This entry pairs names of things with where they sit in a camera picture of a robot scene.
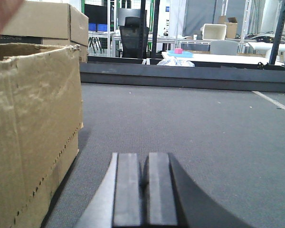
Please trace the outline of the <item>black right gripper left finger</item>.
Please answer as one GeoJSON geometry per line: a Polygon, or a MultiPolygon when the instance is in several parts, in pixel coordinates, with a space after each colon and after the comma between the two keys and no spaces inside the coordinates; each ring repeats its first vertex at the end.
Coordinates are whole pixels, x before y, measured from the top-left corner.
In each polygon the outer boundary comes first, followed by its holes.
{"type": "Polygon", "coordinates": [[[141,172],[136,153],[113,153],[107,172],[75,228],[143,225],[141,172]]]}

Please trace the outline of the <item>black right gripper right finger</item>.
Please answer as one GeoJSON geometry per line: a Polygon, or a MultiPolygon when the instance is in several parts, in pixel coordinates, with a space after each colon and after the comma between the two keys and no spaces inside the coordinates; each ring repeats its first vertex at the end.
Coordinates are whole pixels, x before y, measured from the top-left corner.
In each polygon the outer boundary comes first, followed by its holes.
{"type": "Polygon", "coordinates": [[[145,227],[250,227],[206,194],[172,154],[149,153],[145,172],[145,227]]]}

